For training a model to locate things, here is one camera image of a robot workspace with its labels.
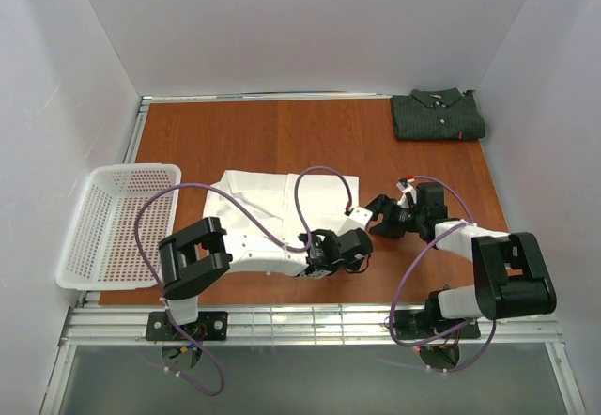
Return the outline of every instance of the white cloth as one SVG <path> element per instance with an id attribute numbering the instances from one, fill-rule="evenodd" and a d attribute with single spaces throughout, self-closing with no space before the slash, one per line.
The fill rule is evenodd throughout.
<path id="1" fill-rule="evenodd" d="M 297 174 L 261 174 L 225 171 L 213 186 L 234 196 L 268 230 L 278 238 L 296 238 L 304 232 L 294 205 Z M 359 178 L 345 177 L 353 196 L 359 202 Z M 337 176 L 307 175 L 299 188 L 300 209 L 312 230 L 337 231 L 346 219 L 347 191 Z M 228 231 L 263 235 L 261 231 L 225 198 L 209 192 L 203 217 L 218 216 Z"/>

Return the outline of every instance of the wood grain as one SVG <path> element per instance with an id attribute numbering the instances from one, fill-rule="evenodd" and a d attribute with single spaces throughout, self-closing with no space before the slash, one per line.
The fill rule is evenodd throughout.
<path id="1" fill-rule="evenodd" d="M 505 230 L 501 206 L 478 142 L 397 142 L 388 100 L 283 100 L 151 105 L 137 162 L 174 163 L 182 182 L 213 183 L 226 169 L 298 173 L 327 164 L 360 181 L 360 203 L 398 196 L 406 174 L 440 178 L 469 204 L 478 223 Z M 180 192 L 174 230 L 197 221 L 205 192 Z M 451 216 L 460 205 L 448 195 Z M 320 279 L 226 274 L 201 295 L 205 304 L 390 302 L 411 260 L 424 247 L 416 235 L 372 237 L 375 252 L 361 275 Z M 434 251 L 413 273 L 401 300 L 423 302 L 445 284 L 473 282 L 471 264 Z M 155 304 L 156 288 L 103 292 L 101 305 Z"/>

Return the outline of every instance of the plastic basket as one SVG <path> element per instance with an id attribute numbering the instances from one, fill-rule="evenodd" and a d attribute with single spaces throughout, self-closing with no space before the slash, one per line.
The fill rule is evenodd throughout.
<path id="1" fill-rule="evenodd" d="M 133 238 L 133 222 L 150 196 L 176 185 L 173 164 L 122 164 L 96 169 L 85 184 L 56 282 L 76 290 L 133 290 L 155 284 Z M 141 240 L 161 275 L 157 244 L 172 233 L 178 191 L 156 200 L 141 222 Z"/>

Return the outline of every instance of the clothing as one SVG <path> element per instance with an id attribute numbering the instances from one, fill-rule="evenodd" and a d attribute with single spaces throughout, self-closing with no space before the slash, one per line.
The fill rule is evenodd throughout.
<path id="1" fill-rule="evenodd" d="M 485 122 L 478 113 L 473 91 L 411 91 L 392 96 L 394 135 L 397 140 L 478 140 Z"/>

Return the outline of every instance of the wooden table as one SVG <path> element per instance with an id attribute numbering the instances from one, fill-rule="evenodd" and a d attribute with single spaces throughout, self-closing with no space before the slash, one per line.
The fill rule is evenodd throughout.
<path id="1" fill-rule="evenodd" d="M 226 169 L 299 173 L 325 164 L 359 177 L 360 203 L 378 194 L 397 198 L 406 174 L 437 177 L 470 206 L 478 223 L 505 230 L 505 220 L 478 142 L 397 142 L 389 100 L 272 100 L 153 104 L 137 162 L 174 163 L 182 182 L 214 183 Z M 206 194 L 179 194 L 174 232 L 197 221 Z M 463 212 L 447 194 L 451 216 Z M 226 274 L 200 297 L 205 304 L 384 303 L 424 247 L 416 234 L 400 240 L 373 237 L 365 274 L 338 272 L 320 280 L 259 273 Z M 433 251 L 415 270 L 403 301 L 423 302 L 445 284 L 472 284 L 471 263 Z M 156 287 L 103 292 L 100 305 L 158 304 Z"/>

